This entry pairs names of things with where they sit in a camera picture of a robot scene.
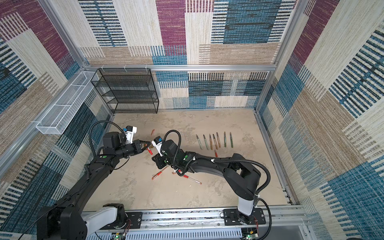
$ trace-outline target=wall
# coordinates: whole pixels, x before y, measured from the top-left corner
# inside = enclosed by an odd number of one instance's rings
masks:
[[[272,64],[295,0],[53,0],[91,65]],[[160,109],[254,107],[264,73],[155,72]]]
[[[318,239],[384,236],[384,1],[310,0],[260,110]]]
[[[0,6],[1,155],[79,66],[36,0],[1,0]],[[1,239],[19,237],[42,206],[74,185],[91,160],[86,132],[104,119],[109,113],[92,91],[63,135],[37,134],[0,179]],[[94,146],[104,128],[95,129]]]

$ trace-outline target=robotic arm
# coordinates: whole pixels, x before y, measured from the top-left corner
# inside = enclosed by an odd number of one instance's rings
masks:
[[[117,126],[109,121],[99,121],[91,127],[90,138],[93,127],[100,122],[108,122]],[[124,130],[118,127],[118,129],[121,132],[109,132],[104,135],[103,154],[96,154],[91,145],[93,160],[84,166],[85,174],[68,193],[56,201],[53,206],[43,207],[38,212],[37,239],[85,240],[87,236],[110,223],[113,223],[116,229],[125,227],[127,215],[122,204],[107,204],[98,212],[85,218],[81,217],[89,198],[100,183],[112,173],[120,159],[142,153],[151,144],[151,142],[138,139],[132,140],[133,134],[136,132],[135,127],[127,126]],[[172,140],[166,141],[167,135],[171,132],[179,135],[178,145]],[[242,224],[253,222],[255,195],[257,196],[270,180],[269,172],[263,165],[246,160],[239,154],[226,158],[212,158],[195,152],[184,152],[180,149],[181,136],[176,130],[169,131],[164,136],[164,140],[161,137],[155,138],[152,144],[159,152],[152,157],[159,169],[168,164],[177,170],[177,174],[180,176],[188,171],[206,172],[224,177],[239,197],[238,211],[235,213],[236,220]],[[261,173],[252,164],[261,167],[267,174],[267,181],[258,189]]]

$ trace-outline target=black wire rack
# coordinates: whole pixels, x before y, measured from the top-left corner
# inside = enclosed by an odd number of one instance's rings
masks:
[[[159,97],[150,69],[99,68],[95,75],[92,84],[113,113],[157,113]]]

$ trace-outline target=white wire basket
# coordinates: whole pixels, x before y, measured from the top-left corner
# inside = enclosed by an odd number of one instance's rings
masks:
[[[95,72],[83,71],[65,90],[57,102],[43,116],[36,128],[42,134],[61,135],[72,121],[73,117],[91,92],[93,81],[98,80]]]

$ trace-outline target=beige tabletop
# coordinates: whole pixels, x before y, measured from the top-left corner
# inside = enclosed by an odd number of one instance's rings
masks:
[[[207,150],[203,134],[209,145],[209,134],[219,133],[221,147],[219,157],[231,157],[233,153],[265,165],[271,173],[271,182],[260,192],[269,205],[286,205],[281,185],[268,154],[255,116],[250,109],[225,109],[204,111],[166,111],[157,114],[116,114],[114,122],[121,127],[137,127],[134,139],[151,141],[156,136],[164,137],[168,130],[176,129],[182,136],[181,149],[197,152],[205,156],[215,156],[213,150]],[[227,147],[224,147],[224,131],[227,135]],[[233,148],[229,133],[232,132]],[[203,149],[196,139],[199,136]],[[167,139],[178,142],[177,134],[170,133]],[[121,159],[118,167],[126,160]],[[174,209],[196,207],[232,207],[237,206],[238,197],[224,178],[207,173],[187,173],[186,175],[202,182],[198,184],[190,179],[172,174],[168,167],[157,178],[159,172],[148,151],[130,158],[128,163],[115,170],[97,188],[89,199],[84,211],[95,211],[107,203],[122,203],[125,209]],[[266,176],[262,173],[260,185]]]

